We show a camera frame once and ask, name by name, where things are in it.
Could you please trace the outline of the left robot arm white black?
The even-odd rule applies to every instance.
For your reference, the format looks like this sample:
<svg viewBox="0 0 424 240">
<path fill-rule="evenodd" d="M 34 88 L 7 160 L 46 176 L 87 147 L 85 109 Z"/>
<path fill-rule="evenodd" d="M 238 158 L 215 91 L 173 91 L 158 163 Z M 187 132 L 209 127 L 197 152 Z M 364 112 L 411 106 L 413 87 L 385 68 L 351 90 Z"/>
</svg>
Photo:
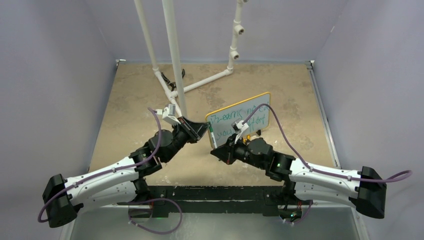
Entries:
<svg viewBox="0 0 424 240">
<path fill-rule="evenodd" d="M 162 169 L 162 164 L 184 145 L 197 143 L 210 125 L 178 117 L 171 131 L 159 128 L 142 147 L 114 164 L 75 177 L 53 175 L 42 194 L 44 205 L 38 222 L 58 228 L 93 208 L 132 201 L 146 203 L 150 192 L 144 177 Z"/>
</svg>

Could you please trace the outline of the white green marker pen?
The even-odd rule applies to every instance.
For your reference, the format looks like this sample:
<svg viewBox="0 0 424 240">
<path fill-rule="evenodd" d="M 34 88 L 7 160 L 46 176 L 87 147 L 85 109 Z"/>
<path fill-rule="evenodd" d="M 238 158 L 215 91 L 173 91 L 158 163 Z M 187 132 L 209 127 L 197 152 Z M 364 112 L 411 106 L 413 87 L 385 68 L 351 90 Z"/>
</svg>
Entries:
<svg viewBox="0 0 424 240">
<path fill-rule="evenodd" d="M 209 126 L 209 133 L 210 133 L 213 148 L 216 149 L 217 148 L 217 142 L 216 142 L 216 138 L 215 138 L 215 135 L 214 135 L 214 130 L 213 130 L 211 125 Z"/>
</svg>

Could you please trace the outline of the yellow framed whiteboard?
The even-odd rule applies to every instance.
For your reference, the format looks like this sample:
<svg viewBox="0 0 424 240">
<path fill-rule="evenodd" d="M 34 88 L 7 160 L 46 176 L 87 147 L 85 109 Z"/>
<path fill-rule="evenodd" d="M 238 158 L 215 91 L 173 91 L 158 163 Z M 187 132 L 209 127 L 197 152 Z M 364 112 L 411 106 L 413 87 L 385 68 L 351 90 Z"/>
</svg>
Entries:
<svg viewBox="0 0 424 240">
<path fill-rule="evenodd" d="M 259 106 L 261 104 L 271 104 L 270 92 L 208 113 L 205 120 L 210 123 L 210 146 L 214 149 L 225 144 L 228 137 L 236 132 L 232 124 L 239 121 L 247 120 L 248 129 L 243 132 L 244 137 L 267 128 L 270 125 L 270 110 L 267 106 Z"/>
</svg>

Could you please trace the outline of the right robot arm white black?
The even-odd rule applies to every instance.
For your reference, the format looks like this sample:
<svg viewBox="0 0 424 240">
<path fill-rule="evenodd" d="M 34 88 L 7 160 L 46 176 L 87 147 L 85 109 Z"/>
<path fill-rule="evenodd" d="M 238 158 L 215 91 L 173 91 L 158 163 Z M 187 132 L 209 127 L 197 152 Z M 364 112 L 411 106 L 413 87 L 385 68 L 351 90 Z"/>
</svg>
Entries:
<svg viewBox="0 0 424 240">
<path fill-rule="evenodd" d="M 227 165 L 241 161 L 264 170 L 274 181 L 284 182 L 286 186 L 280 191 L 284 202 L 334 202 L 370 218 L 385 217 L 387 184 L 373 168 L 346 170 L 303 163 L 300 158 L 275 151 L 261 137 L 248 143 L 235 138 L 233 134 L 210 154 Z"/>
</svg>

